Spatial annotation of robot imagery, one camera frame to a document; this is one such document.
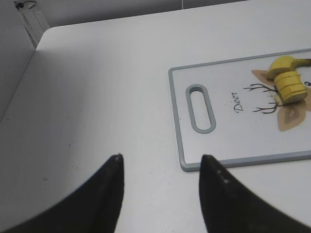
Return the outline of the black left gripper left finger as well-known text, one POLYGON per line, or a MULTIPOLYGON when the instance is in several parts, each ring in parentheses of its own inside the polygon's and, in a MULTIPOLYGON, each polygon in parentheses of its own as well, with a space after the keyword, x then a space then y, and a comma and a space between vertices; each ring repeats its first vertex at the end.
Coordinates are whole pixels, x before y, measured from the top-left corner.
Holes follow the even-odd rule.
POLYGON ((124 160, 111 156, 83 185, 8 233, 113 233, 124 196, 124 160))

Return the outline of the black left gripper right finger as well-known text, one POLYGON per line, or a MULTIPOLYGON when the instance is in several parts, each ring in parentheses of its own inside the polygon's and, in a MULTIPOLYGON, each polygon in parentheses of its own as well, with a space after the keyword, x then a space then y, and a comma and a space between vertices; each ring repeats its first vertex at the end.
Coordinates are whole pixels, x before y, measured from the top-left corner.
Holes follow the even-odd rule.
POLYGON ((209 233, 309 233, 310 227, 271 206, 211 155, 203 155, 199 198, 209 233))

